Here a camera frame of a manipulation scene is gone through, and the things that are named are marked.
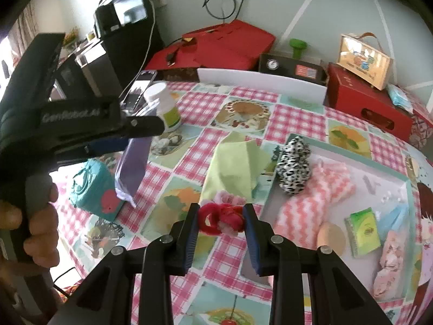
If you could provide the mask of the left hand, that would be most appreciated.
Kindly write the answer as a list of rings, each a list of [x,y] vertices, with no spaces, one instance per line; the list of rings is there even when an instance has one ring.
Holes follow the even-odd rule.
[[[58,214],[52,203],[58,199],[59,192],[55,183],[51,185],[48,203],[37,211],[29,220],[31,236],[24,241],[24,251],[33,262],[43,268],[52,268],[59,264],[60,256],[57,250],[59,240]],[[21,210],[8,202],[1,201],[1,229],[16,230],[22,223]]]

